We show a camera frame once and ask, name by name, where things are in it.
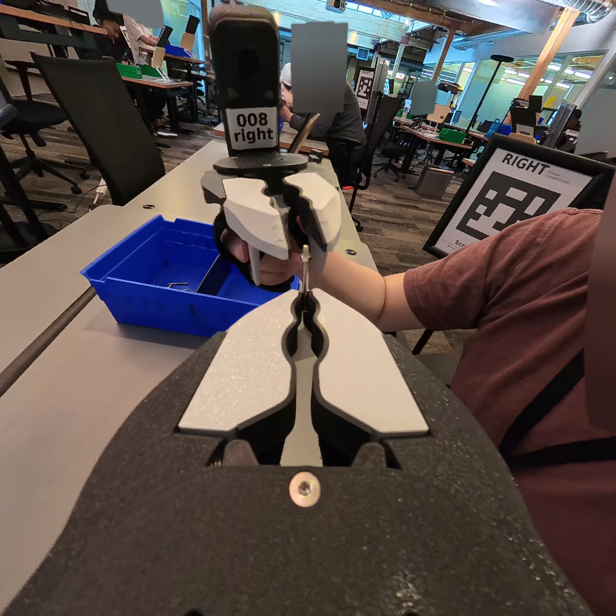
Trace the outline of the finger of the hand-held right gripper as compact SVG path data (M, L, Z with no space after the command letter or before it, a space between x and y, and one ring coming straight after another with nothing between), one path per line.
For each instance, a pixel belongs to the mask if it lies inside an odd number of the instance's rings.
M225 178L223 204L228 227L249 246L271 257L288 260L290 252L287 216L266 195L261 179Z
M291 174L283 178L283 202L291 237L300 249L309 247L314 271L323 272L341 233L339 189L317 173Z

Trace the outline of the framed marker sign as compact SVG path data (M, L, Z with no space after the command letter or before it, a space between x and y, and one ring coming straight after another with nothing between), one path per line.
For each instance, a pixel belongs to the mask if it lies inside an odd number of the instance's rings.
M615 166L494 135L423 246L441 259L506 227L564 208L604 207Z

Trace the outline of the person's right hand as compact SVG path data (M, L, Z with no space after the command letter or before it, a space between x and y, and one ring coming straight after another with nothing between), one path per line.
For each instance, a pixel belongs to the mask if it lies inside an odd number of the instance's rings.
M242 263L250 262L248 243L243 241L232 230L225 230L221 236L222 242L230 253ZM273 286L289 279L292 275L298 275L304 280L303 264L301 262L301 250L291 241L291 257L288 260L280 260L265 254L261 257L259 267L259 280L266 286ZM329 289L334 283L341 280L344 266L353 265L338 252L328 254L327 263L322 272L309 266L309 286L312 288Z

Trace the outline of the blue plastic parts bin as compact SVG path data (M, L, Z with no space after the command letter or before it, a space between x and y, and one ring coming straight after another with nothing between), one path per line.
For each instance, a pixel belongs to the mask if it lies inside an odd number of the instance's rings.
M211 337L281 295L252 286L221 257L213 229L155 216L81 274L120 323ZM188 282L190 292L171 282Z

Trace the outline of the black swivel office chair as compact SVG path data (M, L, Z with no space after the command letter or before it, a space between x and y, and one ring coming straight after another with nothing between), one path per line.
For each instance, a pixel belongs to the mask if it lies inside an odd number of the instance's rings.
M45 174L50 174L67 182L72 193L80 195L82 190L78 183L60 172L60 169L75 171L77 167L66 162L59 163L37 157L27 140L30 138L39 148L45 147L47 144L41 136L41 131L54 128L66 121L62 109L56 105L37 102L29 98L16 99L11 95L4 75L1 75L1 94L17 111L16 116L3 126L1 135L9 140L18 137L25 149L24 157L9 162L17 188L22 189L21 181L32 173L41 178Z

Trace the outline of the wooden top desk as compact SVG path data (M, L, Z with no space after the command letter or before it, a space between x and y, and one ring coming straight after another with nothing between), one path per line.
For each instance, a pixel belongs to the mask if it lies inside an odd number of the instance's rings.
M141 79L121 76L121 79L125 84L131 84L132 87L135 89L137 108L141 112L142 119L145 123L145 126L149 130L150 135L154 135L155 130L153 128L152 122L148 117L147 108L143 98L143 93L146 89L158 90L160 92L163 92L163 95L166 98L167 111L169 113L169 118L171 121L171 129L174 133L183 135L191 135L194 133L193 129L183 128L180 126L179 109L176 100L177 97L184 96L189 104L193 102L193 96L189 92L190 88L192 87L191 82L164 80L161 78L156 79L150 78L148 76L142 77Z

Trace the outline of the small marker sign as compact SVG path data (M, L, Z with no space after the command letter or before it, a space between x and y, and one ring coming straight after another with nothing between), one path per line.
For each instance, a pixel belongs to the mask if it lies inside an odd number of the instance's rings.
M358 105L363 112L367 111L370 97L372 95L374 74L375 69L371 67L359 67L355 74L354 92L358 101Z

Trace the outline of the wooden post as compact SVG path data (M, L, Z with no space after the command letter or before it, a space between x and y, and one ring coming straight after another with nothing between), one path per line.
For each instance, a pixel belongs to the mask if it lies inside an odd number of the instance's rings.
M548 66L554 60L560 45L565 40L579 15L580 11L571 7L566 7L562 10L556 26L551 31L550 37L538 56L538 60L535 63L530 76L518 94L519 99L529 101L529 97L534 94L540 79L543 78Z

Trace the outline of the computer monitor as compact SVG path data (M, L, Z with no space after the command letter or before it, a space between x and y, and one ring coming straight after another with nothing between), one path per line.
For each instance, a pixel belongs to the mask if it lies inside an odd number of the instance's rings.
M555 117L552 119L550 127L544 136L543 145L548 148L555 148L561 135L567 128L567 124L577 107L570 102L564 101L560 104Z

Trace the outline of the black mesh office chair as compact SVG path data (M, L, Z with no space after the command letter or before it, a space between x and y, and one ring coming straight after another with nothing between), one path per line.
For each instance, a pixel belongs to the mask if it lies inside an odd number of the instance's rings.
M124 206L160 180L165 165L111 58L78 60L31 53L51 94Z

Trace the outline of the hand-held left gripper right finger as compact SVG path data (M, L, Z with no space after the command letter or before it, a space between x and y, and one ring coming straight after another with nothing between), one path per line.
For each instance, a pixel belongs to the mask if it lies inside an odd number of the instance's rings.
M368 442L427 435L429 428L381 331L321 289L305 298L317 361L312 424L325 453L357 453Z

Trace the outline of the black floor lamp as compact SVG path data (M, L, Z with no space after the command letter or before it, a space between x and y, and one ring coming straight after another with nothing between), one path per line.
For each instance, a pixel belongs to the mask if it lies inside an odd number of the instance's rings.
M492 75L490 76L489 82L487 83L487 85L485 87L485 90L484 90L484 92L483 92L483 94L481 96L481 99L479 100L479 103L477 104L477 106L475 108L474 114L473 114L473 116L472 116L472 118L471 118L471 120L470 120L470 122L468 124L468 127L466 128L465 134L467 134L467 135L469 134L470 130L473 129L473 125L475 123L475 120L478 117L478 114L479 114L479 111L481 109L481 106L482 106L482 104L483 104L483 102L484 102L484 100L485 100L485 98L487 96L487 93L489 92L490 87L492 86L492 84L493 84L493 82L495 80L495 77L496 77L496 75L498 73L498 70L500 69L500 66L503 63L508 64L508 63L511 63L511 62L514 61L513 57L505 56L505 55L501 55L501 54L493 54L493 55L490 56L490 59L493 60L494 62L496 62L497 65L494 68Z

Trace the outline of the grey trash bin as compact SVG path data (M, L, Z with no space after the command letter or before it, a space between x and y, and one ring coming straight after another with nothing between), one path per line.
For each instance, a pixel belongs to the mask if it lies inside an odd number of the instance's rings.
M447 167L425 165L414 191L419 196L441 200L454 176L455 172Z

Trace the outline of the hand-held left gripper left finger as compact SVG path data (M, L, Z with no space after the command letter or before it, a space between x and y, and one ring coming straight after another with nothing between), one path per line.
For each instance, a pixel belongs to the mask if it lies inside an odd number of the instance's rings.
M290 290L225 333L178 430L243 439L255 453L281 453L296 420L297 328L303 295Z

